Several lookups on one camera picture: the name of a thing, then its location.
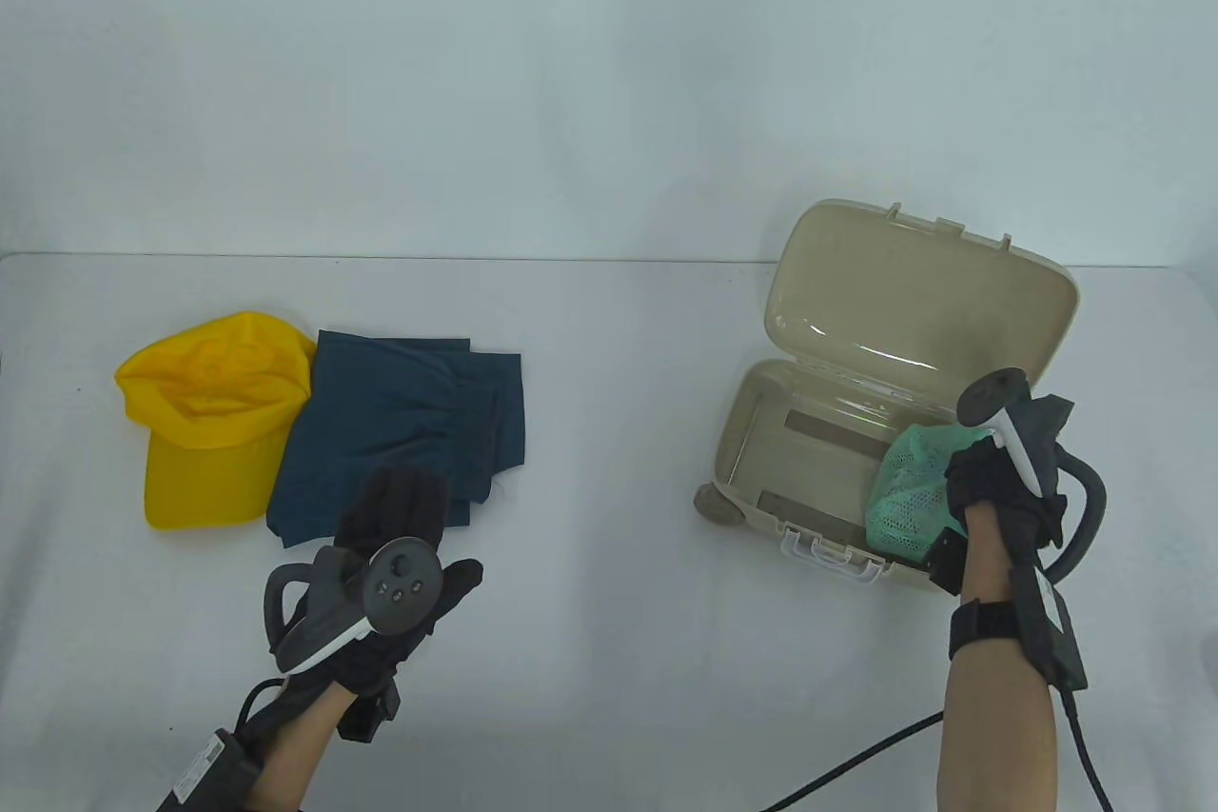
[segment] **yellow cap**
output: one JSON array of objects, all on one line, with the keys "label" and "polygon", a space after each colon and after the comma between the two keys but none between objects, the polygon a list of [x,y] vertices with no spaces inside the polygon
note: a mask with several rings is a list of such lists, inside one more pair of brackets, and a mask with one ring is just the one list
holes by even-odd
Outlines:
[{"label": "yellow cap", "polygon": [[144,514],[157,530],[267,513],[314,343],[267,313],[234,313],[136,352],[114,374],[127,416],[152,430]]}]

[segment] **dark blue shorts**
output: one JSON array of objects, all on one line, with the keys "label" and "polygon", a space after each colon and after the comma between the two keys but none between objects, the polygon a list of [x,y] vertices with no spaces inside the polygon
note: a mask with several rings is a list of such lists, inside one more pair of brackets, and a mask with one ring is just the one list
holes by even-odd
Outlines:
[{"label": "dark blue shorts", "polygon": [[525,459],[520,355],[469,338],[318,334],[313,396],[292,425],[267,526],[296,545],[329,537],[375,469],[414,465],[448,482],[448,526],[493,474]]}]

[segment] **beige suitcase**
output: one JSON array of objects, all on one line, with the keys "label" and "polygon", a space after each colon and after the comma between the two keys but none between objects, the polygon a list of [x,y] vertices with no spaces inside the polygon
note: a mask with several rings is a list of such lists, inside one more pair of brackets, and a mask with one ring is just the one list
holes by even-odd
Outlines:
[{"label": "beige suitcase", "polygon": [[1010,236],[900,207],[817,203],[790,234],[765,310],[794,360],[745,374],[698,511],[861,584],[931,587],[924,569],[867,547],[864,509],[884,452],[912,424],[954,421],[961,391],[994,369],[1022,368],[1035,385],[1075,308],[1069,273]]}]

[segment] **sticker label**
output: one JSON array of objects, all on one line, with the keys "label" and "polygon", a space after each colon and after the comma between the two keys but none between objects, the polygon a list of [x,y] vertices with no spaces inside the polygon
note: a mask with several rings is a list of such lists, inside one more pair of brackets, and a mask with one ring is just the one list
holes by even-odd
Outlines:
[{"label": "sticker label", "polygon": [[195,791],[199,782],[212,769],[212,765],[216,763],[222,751],[224,751],[224,743],[220,741],[219,737],[212,735],[207,740],[207,745],[203,746],[203,750],[195,756],[190,767],[186,768],[186,773],[173,785],[173,795],[178,797],[179,805],[185,805],[186,800],[190,799],[190,794]]},{"label": "sticker label", "polygon": [[1054,626],[1062,634],[1066,633],[1066,626],[1062,625],[1061,614],[1057,612],[1057,594],[1054,593],[1054,586],[1049,583],[1049,578],[1037,570],[1037,587],[1040,587],[1040,601],[1045,604],[1045,616],[1049,617],[1050,625]]}]

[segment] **black cable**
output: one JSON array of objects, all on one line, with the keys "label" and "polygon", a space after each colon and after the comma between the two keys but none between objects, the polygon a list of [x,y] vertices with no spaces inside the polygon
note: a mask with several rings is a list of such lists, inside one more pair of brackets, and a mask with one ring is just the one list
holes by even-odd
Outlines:
[{"label": "black cable", "polygon": [[884,749],[892,749],[899,741],[901,741],[901,739],[909,739],[915,733],[921,733],[923,729],[927,729],[928,727],[939,723],[942,719],[943,719],[943,711],[939,711],[938,713],[932,713],[929,717],[920,719],[917,723],[912,723],[905,727],[905,729],[893,733],[890,737],[885,739],[879,739],[879,741],[876,743],[870,749],[865,749],[849,761],[843,761],[836,768],[831,769],[827,774],[821,774],[818,778],[810,782],[809,785],[799,788],[793,794],[790,794],[790,796],[787,796],[783,800],[778,800],[776,803],[773,803],[769,808],[762,810],[761,812],[782,812],[783,808],[793,806],[809,794],[816,793],[826,784],[833,783],[848,771],[853,771],[868,758],[873,758],[876,755],[879,755],[879,752],[882,752]]},{"label": "black cable", "polygon": [[245,723],[250,717],[250,710],[253,707],[255,700],[266,691],[268,688],[274,688],[275,685],[283,685],[284,679],[264,679],[257,685],[252,687],[250,694],[245,696],[245,704],[241,705],[241,712],[236,716],[236,726],[233,727],[234,733],[240,733],[245,729]]},{"label": "black cable", "polygon": [[1069,691],[1062,691],[1062,709],[1066,711],[1066,719],[1069,721],[1069,732],[1074,737],[1074,747],[1078,750],[1079,763],[1083,765],[1083,771],[1086,774],[1088,783],[1091,784],[1091,790],[1095,791],[1095,799],[1100,802],[1100,808],[1104,812],[1112,812],[1112,803],[1108,801],[1108,794],[1104,791],[1104,784],[1100,783],[1100,775],[1095,773],[1095,766],[1091,763],[1091,756],[1086,752],[1086,743],[1083,740],[1083,726],[1078,722],[1078,705],[1074,704],[1074,695]]}]

